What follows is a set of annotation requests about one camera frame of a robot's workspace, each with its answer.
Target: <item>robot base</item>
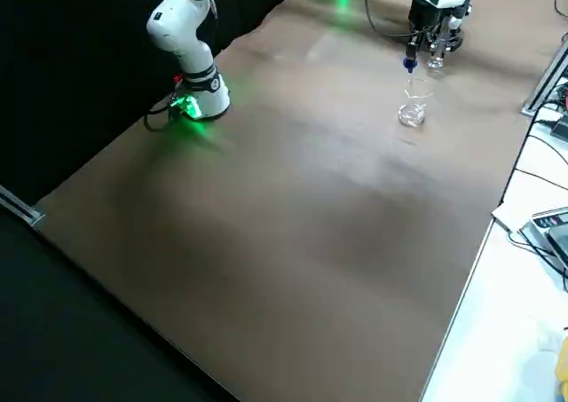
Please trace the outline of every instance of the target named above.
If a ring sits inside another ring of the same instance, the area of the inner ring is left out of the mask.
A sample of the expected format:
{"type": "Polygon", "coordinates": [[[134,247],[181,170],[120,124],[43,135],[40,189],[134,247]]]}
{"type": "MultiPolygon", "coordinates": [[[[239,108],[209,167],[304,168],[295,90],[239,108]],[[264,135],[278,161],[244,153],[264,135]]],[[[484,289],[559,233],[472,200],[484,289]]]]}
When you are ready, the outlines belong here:
{"type": "Polygon", "coordinates": [[[229,90],[219,74],[210,81],[210,85],[211,90],[196,91],[191,83],[182,81],[170,104],[172,113],[194,121],[212,121],[223,116],[231,104],[229,90]]]}

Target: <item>brown table surface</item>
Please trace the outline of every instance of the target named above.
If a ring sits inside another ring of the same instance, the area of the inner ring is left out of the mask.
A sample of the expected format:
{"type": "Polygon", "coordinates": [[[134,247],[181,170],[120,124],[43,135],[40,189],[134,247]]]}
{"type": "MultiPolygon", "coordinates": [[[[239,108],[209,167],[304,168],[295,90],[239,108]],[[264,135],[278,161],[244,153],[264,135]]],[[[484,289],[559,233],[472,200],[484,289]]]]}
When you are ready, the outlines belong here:
{"type": "MultiPolygon", "coordinates": [[[[409,4],[371,0],[390,33],[409,4]]],[[[287,0],[217,58],[222,120],[132,126],[42,231],[238,398],[417,400],[565,27],[552,0],[473,5],[411,130],[362,0],[287,0]]]]}

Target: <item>clear glass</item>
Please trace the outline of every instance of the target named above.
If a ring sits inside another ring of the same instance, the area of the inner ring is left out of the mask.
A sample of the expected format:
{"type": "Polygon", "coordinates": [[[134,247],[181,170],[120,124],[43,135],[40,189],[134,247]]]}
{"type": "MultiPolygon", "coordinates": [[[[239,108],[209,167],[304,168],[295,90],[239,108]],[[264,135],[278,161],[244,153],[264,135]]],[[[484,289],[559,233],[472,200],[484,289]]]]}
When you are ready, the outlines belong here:
{"type": "Polygon", "coordinates": [[[398,120],[408,127],[419,127],[426,119],[426,99],[432,95],[427,80],[411,77],[405,84],[407,102],[398,110],[398,120]]]}
{"type": "Polygon", "coordinates": [[[444,58],[440,56],[431,56],[426,64],[430,69],[440,69],[444,67],[444,58]]]}

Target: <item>black backdrop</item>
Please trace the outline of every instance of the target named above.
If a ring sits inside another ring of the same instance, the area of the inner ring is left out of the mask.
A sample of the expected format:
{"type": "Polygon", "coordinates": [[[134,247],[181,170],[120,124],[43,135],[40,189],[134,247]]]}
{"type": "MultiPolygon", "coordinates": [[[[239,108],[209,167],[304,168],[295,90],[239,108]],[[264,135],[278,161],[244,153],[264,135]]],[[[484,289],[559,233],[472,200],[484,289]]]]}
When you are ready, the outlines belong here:
{"type": "MultiPolygon", "coordinates": [[[[4,0],[0,185],[34,204],[171,89],[146,20],[161,0],[4,0]]],[[[282,0],[217,0],[215,54],[282,0]]]]}

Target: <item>white robotic arm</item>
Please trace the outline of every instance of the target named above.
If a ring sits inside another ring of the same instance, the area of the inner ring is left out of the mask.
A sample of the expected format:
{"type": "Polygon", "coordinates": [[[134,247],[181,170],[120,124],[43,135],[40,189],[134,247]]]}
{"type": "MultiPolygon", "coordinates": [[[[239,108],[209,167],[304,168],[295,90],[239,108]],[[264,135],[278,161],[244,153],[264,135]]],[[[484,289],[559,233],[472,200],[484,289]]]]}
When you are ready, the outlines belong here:
{"type": "Polygon", "coordinates": [[[230,104],[211,50],[196,35],[211,7],[214,0],[163,0],[146,24],[154,43],[175,54],[183,70],[171,105],[194,120],[218,118],[230,104]]]}
{"type": "Polygon", "coordinates": [[[430,44],[432,57],[429,67],[444,66],[444,55],[462,45],[460,26],[469,14],[469,0],[413,0],[408,18],[414,32],[406,46],[405,67],[412,72],[416,56],[425,40],[430,44]]]}

